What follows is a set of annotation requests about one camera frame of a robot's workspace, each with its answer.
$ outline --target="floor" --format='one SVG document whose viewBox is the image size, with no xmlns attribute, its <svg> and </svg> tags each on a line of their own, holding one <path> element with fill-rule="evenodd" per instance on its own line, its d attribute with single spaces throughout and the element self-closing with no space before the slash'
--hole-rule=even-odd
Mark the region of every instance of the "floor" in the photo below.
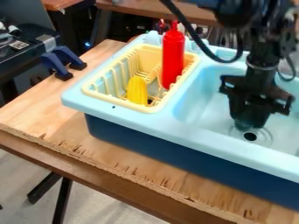
<svg viewBox="0 0 299 224">
<path fill-rule="evenodd" d="M 59 185 L 35 206 L 26 194 L 49 171 L 0 150 L 0 224 L 51 224 Z M 166 224 L 83 185 L 73 183 L 65 224 Z"/>
</svg>

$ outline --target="yellow corn toy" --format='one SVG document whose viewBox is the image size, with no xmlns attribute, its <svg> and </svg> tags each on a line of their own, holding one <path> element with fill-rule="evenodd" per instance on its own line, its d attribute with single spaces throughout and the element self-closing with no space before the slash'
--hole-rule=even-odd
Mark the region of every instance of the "yellow corn toy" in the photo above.
<svg viewBox="0 0 299 224">
<path fill-rule="evenodd" d="M 148 89 L 142 77 L 133 76 L 128 84 L 128 100 L 136 104 L 147 106 Z"/>
</svg>

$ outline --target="blue sink basin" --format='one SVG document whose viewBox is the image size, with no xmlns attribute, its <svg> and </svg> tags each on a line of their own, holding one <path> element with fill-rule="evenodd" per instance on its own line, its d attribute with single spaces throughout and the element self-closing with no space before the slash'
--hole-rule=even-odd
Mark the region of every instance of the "blue sink basin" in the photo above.
<svg viewBox="0 0 299 224">
<path fill-rule="evenodd" d="M 234 127 L 227 97 L 218 92 L 220 75 L 245 74 L 247 53 L 238 62 L 223 65 L 186 41 L 185 50 L 198 54 L 201 62 L 156 113 L 142 113 L 82 93 L 83 83 L 141 43 L 161 45 L 161 37 L 150 32 L 126 45 L 65 91 L 63 104 L 86 114 L 95 137 L 299 210 L 299 100 L 290 116 L 275 114 L 263 129 L 242 132 Z M 234 50 L 210 48 L 221 58 L 235 54 Z M 298 79 L 286 83 L 277 78 L 276 83 L 299 99 Z"/>
</svg>

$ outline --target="blue clamp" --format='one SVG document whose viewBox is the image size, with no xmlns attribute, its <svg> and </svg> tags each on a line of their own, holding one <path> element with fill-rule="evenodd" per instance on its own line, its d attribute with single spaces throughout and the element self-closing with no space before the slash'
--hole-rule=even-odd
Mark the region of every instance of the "blue clamp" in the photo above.
<svg viewBox="0 0 299 224">
<path fill-rule="evenodd" d="M 66 67 L 62 64 L 61 60 L 57 57 L 55 53 L 47 52 L 41 55 L 41 63 L 48 69 L 53 69 L 56 71 L 55 77 L 62 80 L 68 81 L 72 79 L 73 74 L 69 73 Z"/>
<path fill-rule="evenodd" d="M 70 68 L 82 71 L 87 67 L 87 63 L 83 62 L 74 52 L 67 46 L 56 46 L 53 51 L 59 59 L 66 64 L 70 63 Z"/>
</svg>

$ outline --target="light blue sink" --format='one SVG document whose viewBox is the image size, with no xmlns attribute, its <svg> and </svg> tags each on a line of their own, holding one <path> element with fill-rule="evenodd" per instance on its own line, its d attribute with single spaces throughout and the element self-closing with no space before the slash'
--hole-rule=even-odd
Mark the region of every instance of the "light blue sink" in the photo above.
<svg viewBox="0 0 299 224">
<path fill-rule="evenodd" d="M 245 138 L 246 133 L 234 127 L 233 119 L 229 115 L 227 96 L 218 92 L 220 75 L 245 74 L 247 54 L 238 62 L 223 65 L 207 58 L 194 43 L 187 41 L 186 51 L 198 53 L 202 62 L 168 104 L 155 114 L 144 114 L 115 106 L 81 93 L 82 84 L 103 69 L 109 61 L 131 46 L 144 42 L 160 45 L 161 37 L 151 32 L 126 45 L 111 59 L 65 91 L 62 95 L 63 104 L 91 117 L 128 128 L 128 131 L 122 131 L 123 135 L 128 135 L 130 130 L 136 130 L 165 142 L 182 145 L 186 153 L 188 152 L 185 147 L 299 183 L 299 80 L 291 83 L 276 80 L 278 86 L 289 91 L 298 100 L 293 104 L 290 116 L 272 115 L 264 129 L 249 130 L 247 133 L 256 135 L 255 141 L 248 141 Z M 211 46 L 211 49 L 222 58 L 232 58 L 235 54 L 234 50 L 225 48 Z M 94 126 L 89 127 L 91 133 L 101 138 L 101 135 L 94 134 Z"/>
</svg>

